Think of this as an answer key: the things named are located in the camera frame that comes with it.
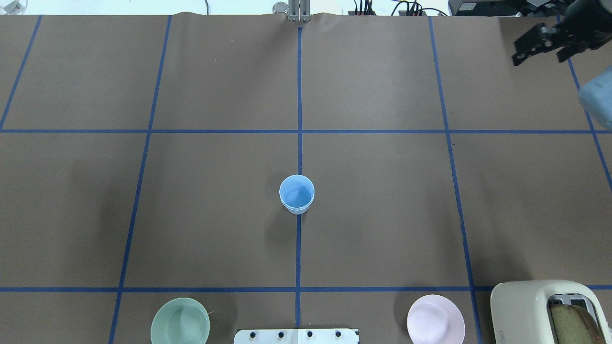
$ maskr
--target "white bracket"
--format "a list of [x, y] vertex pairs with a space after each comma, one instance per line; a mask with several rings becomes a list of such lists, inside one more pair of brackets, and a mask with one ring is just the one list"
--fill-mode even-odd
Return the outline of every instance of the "white bracket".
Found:
[[289, 0], [289, 21], [310, 21], [310, 0]]
[[358, 329], [240, 330], [234, 344], [359, 344]]

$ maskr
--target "white mounting plate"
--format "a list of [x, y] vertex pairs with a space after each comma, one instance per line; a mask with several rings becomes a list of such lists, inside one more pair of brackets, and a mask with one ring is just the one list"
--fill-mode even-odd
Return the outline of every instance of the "white mounting plate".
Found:
[[358, 329], [240, 330], [234, 344], [359, 344]]

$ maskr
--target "sticker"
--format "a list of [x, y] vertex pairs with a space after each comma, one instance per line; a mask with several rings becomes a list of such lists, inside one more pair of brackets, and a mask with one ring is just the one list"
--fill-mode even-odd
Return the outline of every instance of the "sticker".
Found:
[[471, 11], [476, 7], [475, 2], [464, 2], [459, 6], [459, 11]]

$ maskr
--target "green bowl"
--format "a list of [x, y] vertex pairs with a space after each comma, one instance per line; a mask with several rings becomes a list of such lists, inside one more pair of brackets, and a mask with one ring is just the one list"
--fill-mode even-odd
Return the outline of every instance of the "green bowl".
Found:
[[188, 297], [163, 305], [151, 324], [152, 344], [205, 344], [211, 331], [206, 308]]

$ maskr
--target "white background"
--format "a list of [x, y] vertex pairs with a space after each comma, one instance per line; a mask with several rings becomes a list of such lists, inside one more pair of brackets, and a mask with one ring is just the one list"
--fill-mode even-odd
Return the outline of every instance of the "white background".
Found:
[[[268, 14], [280, 0], [208, 0], [211, 15]], [[423, 7], [434, 7], [449, 14], [448, 0], [420, 0]], [[377, 15], [390, 15], [397, 2], [373, 0]], [[353, 0], [310, 0], [312, 14], [347, 15], [355, 9]], [[398, 9], [405, 10], [402, 4]], [[25, 14], [52, 15], [169, 15], [180, 12], [206, 14], [204, 0], [29, 0]]]

